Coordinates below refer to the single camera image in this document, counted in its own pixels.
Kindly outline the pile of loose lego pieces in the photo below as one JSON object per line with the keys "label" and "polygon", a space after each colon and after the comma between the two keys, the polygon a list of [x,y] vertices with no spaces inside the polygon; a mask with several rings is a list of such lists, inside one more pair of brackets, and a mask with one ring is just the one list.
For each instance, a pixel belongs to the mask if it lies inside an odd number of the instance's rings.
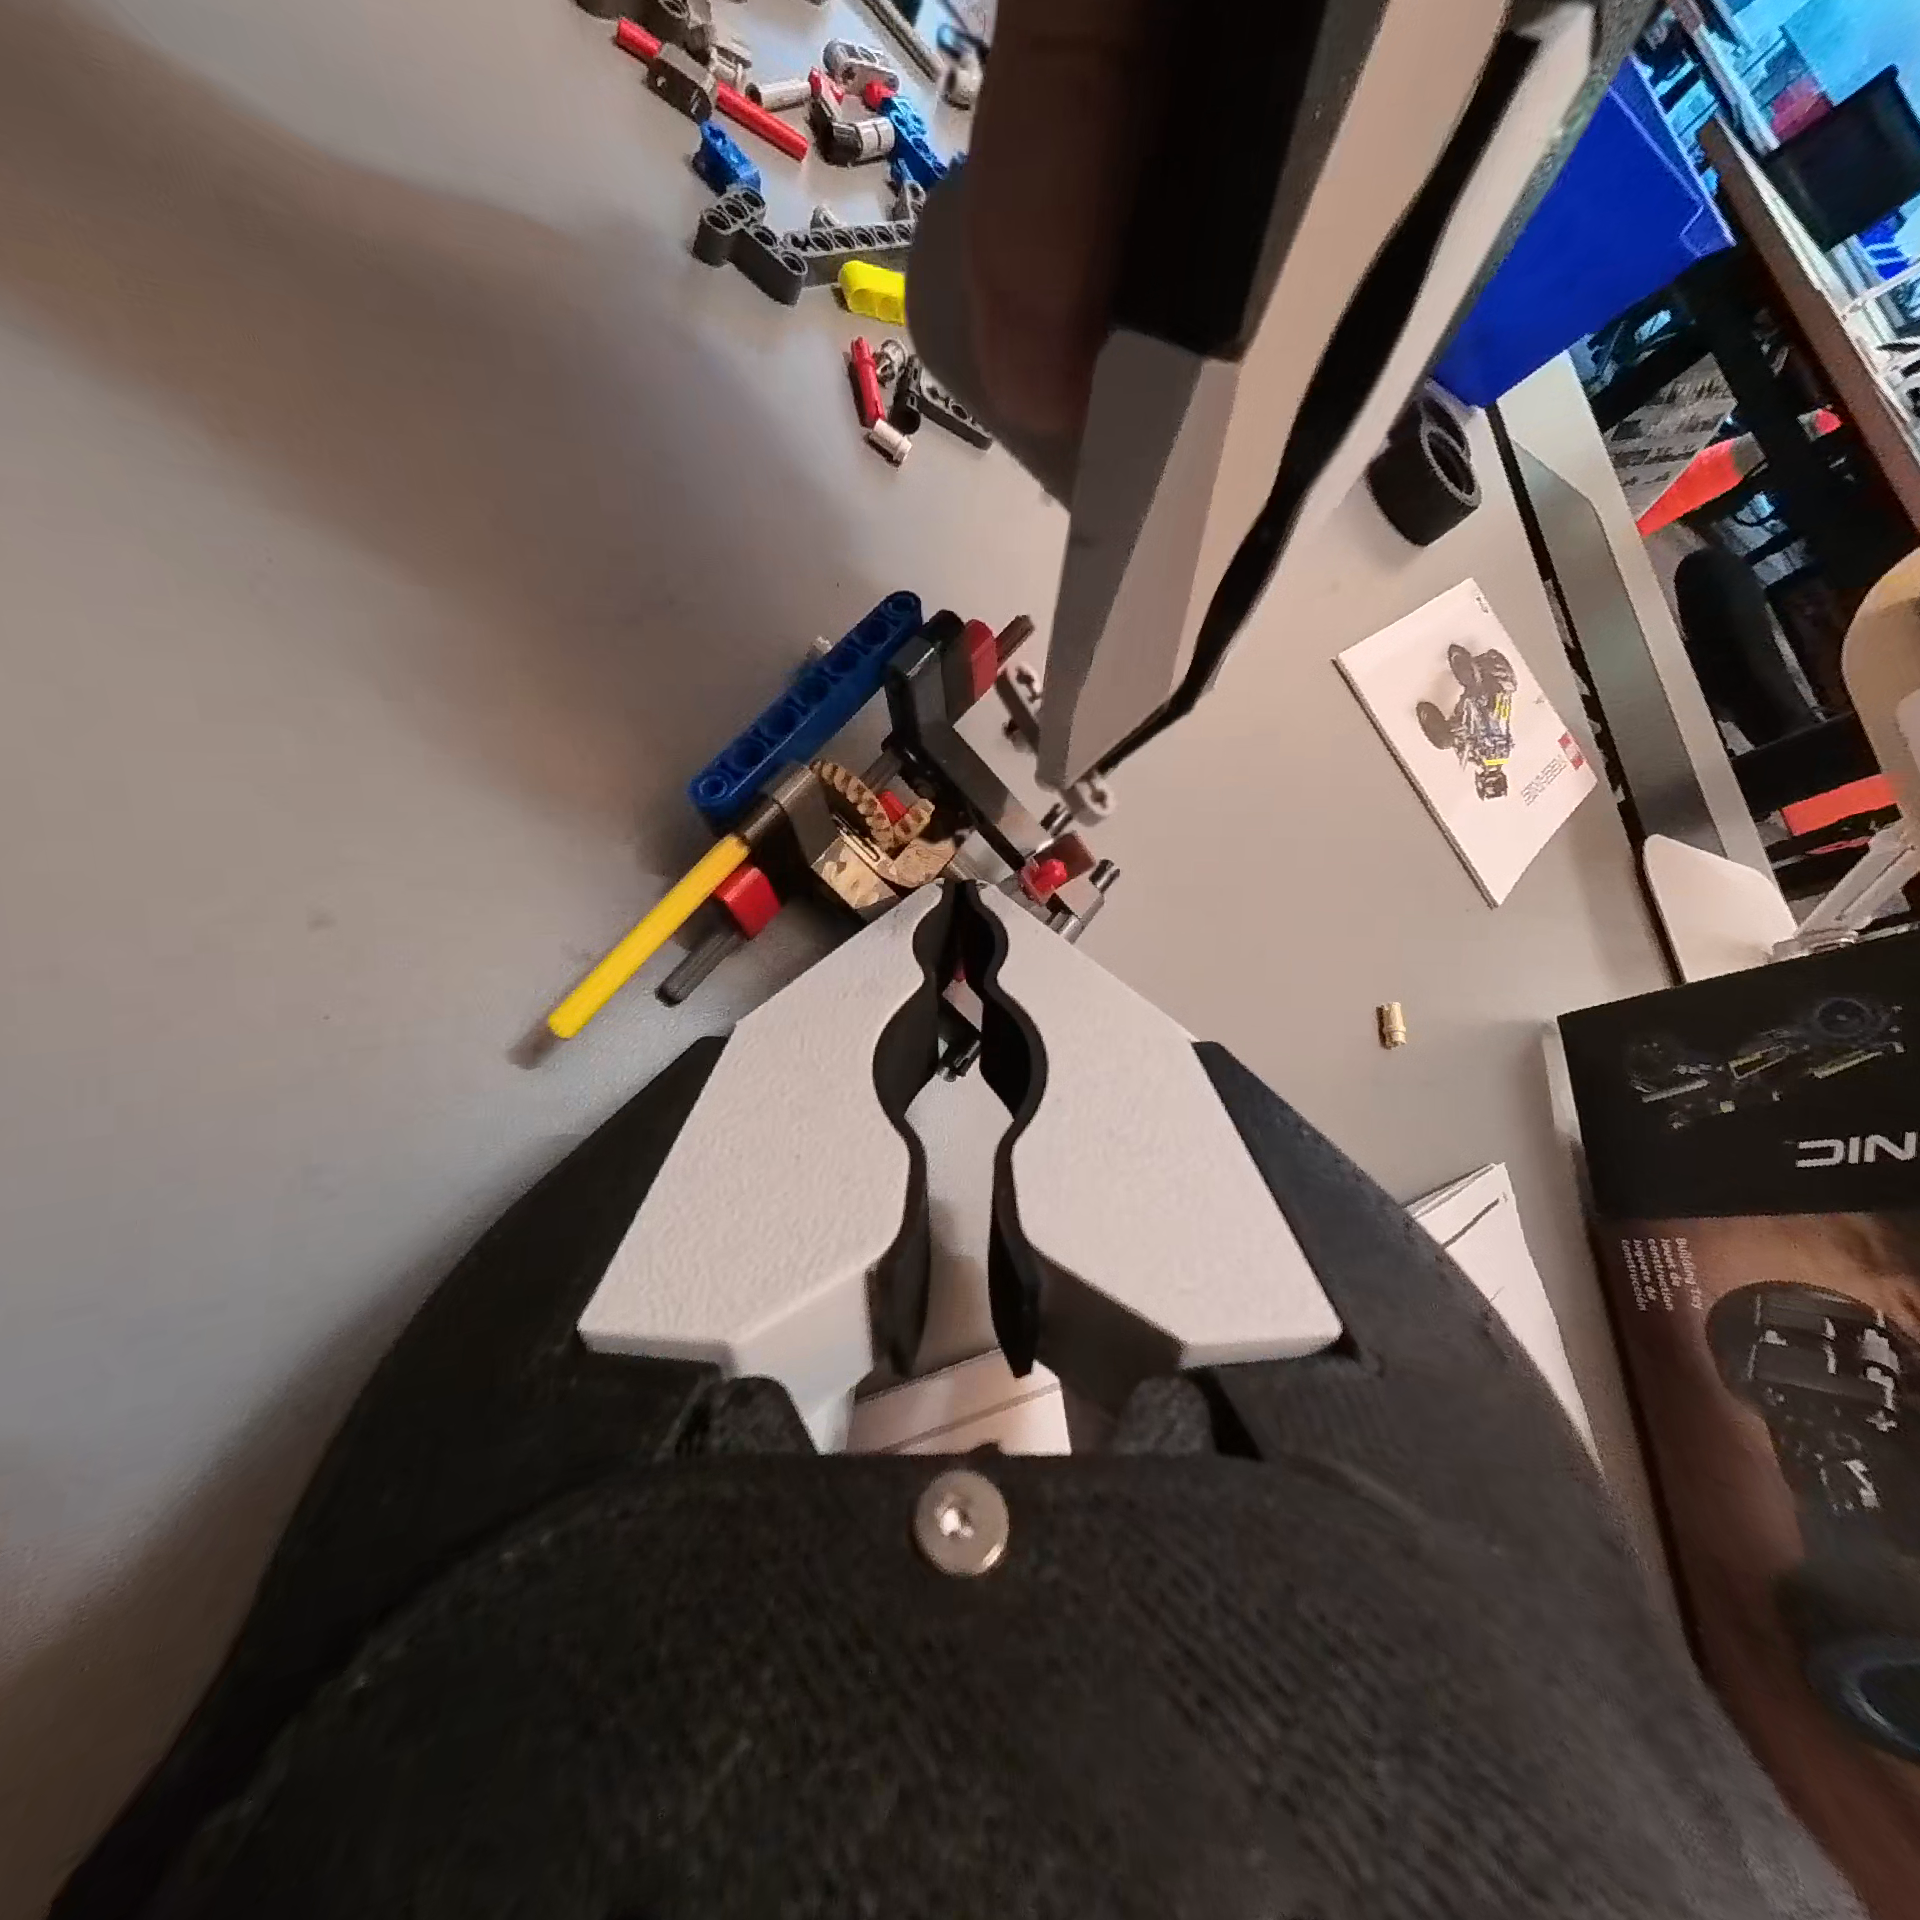
{"label": "pile of loose lego pieces", "polygon": [[[950,167],[933,148],[888,50],[830,37],[814,63],[779,77],[752,68],[749,48],[721,29],[710,4],[582,4],[582,10],[612,22],[612,42],[635,61],[650,95],[696,126],[689,168],[710,202],[689,240],[692,258],[737,271],[787,309],[816,292],[838,303],[833,282],[851,258],[901,269],[907,282],[928,192]],[[881,217],[849,218],[821,202],[804,223],[779,229],[758,153],[844,168],[875,165],[892,199]],[[867,327],[845,348],[849,389],[861,438],[888,464],[901,465],[925,424],[973,448],[994,444],[973,406],[907,344],[907,320],[892,329],[838,309]]]}

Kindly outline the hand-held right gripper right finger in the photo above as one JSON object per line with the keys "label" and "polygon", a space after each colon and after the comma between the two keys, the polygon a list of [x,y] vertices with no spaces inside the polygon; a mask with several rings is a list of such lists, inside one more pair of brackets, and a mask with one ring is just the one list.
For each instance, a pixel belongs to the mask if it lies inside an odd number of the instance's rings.
{"label": "hand-held right gripper right finger", "polygon": [[960,889],[994,1148],[1001,1356],[1147,1380],[1330,1348],[1338,1311],[1197,1039],[997,890]]}

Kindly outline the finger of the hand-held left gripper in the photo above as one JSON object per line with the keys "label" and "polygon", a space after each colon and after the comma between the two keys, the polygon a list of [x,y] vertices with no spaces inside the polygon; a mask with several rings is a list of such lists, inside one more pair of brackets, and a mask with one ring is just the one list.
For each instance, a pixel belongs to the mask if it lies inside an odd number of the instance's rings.
{"label": "finger of the hand-held left gripper", "polygon": [[1563,167],[1629,7],[1390,7],[1238,361],[1195,573],[1209,690]]}
{"label": "finger of the hand-held left gripper", "polygon": [[1178,725],[1195,686],[1195,573],[1237,370],[1308,196],[1385,41],[1256,57],[1222,127],[1164,108],[1122,229],[1110,321],[1072,454],[1046,647],[1041,780],[1107,774]]}

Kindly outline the black lego set box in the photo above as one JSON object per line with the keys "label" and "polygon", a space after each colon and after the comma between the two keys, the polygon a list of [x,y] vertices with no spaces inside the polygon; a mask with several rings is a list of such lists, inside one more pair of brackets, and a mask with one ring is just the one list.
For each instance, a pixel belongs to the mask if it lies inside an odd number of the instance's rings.
{"label": "black lego set box", "polygon": [[1590,1230],[1707,1668],[1916,1777],[1916,932],[1563,1015]]}

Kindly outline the blue storage bin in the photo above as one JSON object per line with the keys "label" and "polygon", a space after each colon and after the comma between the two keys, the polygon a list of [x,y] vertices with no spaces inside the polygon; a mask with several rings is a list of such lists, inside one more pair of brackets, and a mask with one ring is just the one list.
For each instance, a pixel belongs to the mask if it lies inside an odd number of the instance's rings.
{"label": "blue storage bin", "polygon": [[1650,85],[1627,61],[1453,327],[1432,380],[1472,409],[1489,406],[1732,241]]}

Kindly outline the white stand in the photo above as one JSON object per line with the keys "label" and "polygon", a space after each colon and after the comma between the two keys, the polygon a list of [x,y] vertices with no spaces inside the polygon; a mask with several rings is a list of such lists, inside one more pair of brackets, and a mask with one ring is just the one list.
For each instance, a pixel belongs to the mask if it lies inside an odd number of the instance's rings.
{"label": "white stand", "polygon": [[1889,824],[1797,921],[1773,878],[1726,855],[1650,834],[1638,858],[1673,969],[1684,985],[1852,945],[1918,876],[1914,837],[1899,822]]}

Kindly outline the closed instruction booklet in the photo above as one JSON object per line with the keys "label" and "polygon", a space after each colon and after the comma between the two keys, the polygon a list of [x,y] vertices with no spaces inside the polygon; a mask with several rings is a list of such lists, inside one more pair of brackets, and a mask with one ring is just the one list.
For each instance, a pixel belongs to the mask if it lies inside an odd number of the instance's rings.
{"label": "closed instruction booklet", "polygon": [[1597,774],[1490,598],[1459,583],[1334,669],[1481,897],[1501,904]]}

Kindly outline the open instruction booklet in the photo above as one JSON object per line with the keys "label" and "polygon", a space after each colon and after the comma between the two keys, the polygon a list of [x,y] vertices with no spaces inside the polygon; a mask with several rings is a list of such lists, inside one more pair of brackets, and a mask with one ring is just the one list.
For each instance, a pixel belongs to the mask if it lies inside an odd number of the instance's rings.
{"label": "open instruction booklet", "polygon": [[[1409,1213],[1505,1320],[1577,1436],[1596,1450],[1594,1422],[1505,1164],[1485,1164],[1421,1194]],[[1028,1375],[1018,1375],[994,1350],[867,1389],[852,1399],[849,1412],[845,1450],[856,1456],[960,1456],[979,1448],[1062,1456],[1072,1446],[1060,1380],[1043,1364]]]}

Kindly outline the black rubber tyre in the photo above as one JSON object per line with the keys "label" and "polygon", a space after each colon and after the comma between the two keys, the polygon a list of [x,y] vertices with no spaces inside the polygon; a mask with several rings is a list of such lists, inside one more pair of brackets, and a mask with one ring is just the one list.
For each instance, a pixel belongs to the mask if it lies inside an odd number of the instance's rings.
{"label": "black rubber tyre", "polygon": [[1388,430],[1365,487],[1385,526],[1413,545],[1434,545],[1476,513],[1481,481],[1467,426],[1432,381]]}

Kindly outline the dark flat panel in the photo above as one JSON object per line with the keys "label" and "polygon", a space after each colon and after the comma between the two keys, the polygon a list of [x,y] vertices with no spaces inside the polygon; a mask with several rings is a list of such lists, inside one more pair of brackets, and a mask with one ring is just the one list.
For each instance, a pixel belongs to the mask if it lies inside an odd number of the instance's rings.
{"label": "dark flat panel", "polygon": [[1732,754],[1572,357],[1528,374],[1485,422],[1629,842],[1661,834],[1766,880]]}

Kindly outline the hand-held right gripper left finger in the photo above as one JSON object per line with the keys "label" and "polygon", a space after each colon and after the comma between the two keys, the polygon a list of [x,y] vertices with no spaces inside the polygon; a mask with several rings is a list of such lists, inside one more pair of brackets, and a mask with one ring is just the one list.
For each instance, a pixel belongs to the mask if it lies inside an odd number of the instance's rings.
{"label": "hand-held right gripper left finger", "polygon": [[957,886],[928,886],[745,1015],[582,1309],[598,1352],[728,1375],[904,1372],[928,1319],[928,1167]]}

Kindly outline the partly built lego chassis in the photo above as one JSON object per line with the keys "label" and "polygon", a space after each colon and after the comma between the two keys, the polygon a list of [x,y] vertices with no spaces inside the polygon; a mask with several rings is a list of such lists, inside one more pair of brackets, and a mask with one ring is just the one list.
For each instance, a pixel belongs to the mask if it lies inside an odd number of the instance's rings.
{"label": "partly built lego chassis", "polygon": [[946,880],[1013,897],[1080,941],[1117,869],[1089,830],[1046,834],[962,734],[997,701],[1003,732],[1041,748],[1043,679],[1024,658],[1036,621],[925,612],[893,592],[801,671],[689,782],[710,846],[544,1015],[537,1048],[577,1039],[611,1001],[691,934],[657,982],[681,1005],[787,908],[811,901],[849,928],[890,917]]}

